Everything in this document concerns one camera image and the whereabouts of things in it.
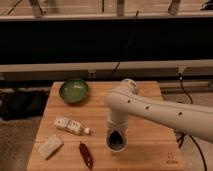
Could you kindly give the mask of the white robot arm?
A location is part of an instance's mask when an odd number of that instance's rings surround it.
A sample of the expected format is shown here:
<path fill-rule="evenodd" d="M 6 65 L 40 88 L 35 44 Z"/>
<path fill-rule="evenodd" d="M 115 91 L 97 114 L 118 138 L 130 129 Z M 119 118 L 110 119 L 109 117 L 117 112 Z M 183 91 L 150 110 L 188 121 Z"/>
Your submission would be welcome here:
<path fill-rule="evenodd" d="M 132 79 L 110 90 L 106 105 L 109 129 L 125 131 L 128 116 L 133 115 L 213 143 L 213 108 L 142 97 Z"/>

